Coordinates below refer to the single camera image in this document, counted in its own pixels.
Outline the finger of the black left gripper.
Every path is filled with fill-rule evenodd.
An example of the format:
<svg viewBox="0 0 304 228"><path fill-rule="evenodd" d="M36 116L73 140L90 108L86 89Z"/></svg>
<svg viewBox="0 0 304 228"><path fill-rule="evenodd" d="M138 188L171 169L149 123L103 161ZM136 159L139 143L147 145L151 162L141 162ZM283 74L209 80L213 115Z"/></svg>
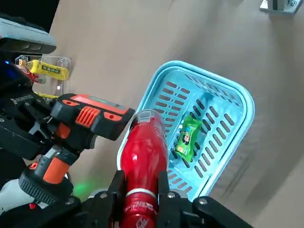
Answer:
<svg viewBox="0 0 304 228"><path fill-rule="evenodd" d="M48 141L22 129L0 128L0 147L27 160L32 160L39 154L46 154L61 141L62 139L58 136L55 140Z"/></svg>
<svg viewBox="0 0 304 228"><path fill-rule="evenodd" d="M58 128L58 120L52 116L36 119L29 133L33 136L39 136L41 139L52 141L55 140L55 132Z"/></svg>

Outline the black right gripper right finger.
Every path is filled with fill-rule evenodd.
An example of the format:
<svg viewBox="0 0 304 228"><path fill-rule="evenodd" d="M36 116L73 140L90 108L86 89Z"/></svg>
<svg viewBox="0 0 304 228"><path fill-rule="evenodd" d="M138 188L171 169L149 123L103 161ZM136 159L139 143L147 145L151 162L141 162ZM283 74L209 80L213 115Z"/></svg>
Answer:
<svg viewBox="0 0 304 228"><path fill-rule="evenodd" d="M193 201L169 189L167 172L158 176L158 228L251 228L231 210L209 196Z"/></svg>

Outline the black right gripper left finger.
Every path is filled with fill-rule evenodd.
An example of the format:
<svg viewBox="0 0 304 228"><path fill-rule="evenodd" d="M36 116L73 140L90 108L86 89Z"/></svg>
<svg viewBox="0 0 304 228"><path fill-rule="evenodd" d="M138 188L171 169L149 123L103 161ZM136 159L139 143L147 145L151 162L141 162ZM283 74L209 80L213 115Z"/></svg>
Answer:
<svg viewBox="0 0 304 228"><path fill-rule="evenodd" d="M116 171L107 191L81 202L71 196L42 209L19 206L4 213L6 228L112 228L118 220L125 193L125 173Z"/></svg>

